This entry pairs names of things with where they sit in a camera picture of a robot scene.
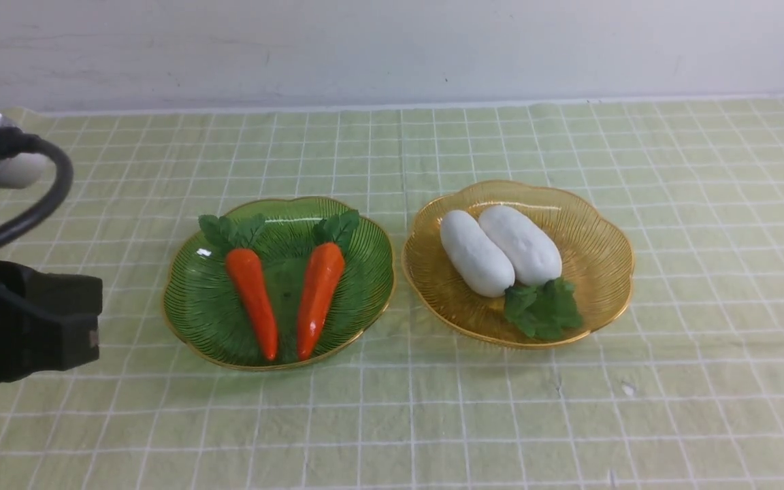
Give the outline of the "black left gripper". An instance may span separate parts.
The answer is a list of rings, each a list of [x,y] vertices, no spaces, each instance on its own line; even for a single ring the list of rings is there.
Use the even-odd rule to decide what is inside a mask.
[[[0,384],[99,359],[99,277],[0,261]]]

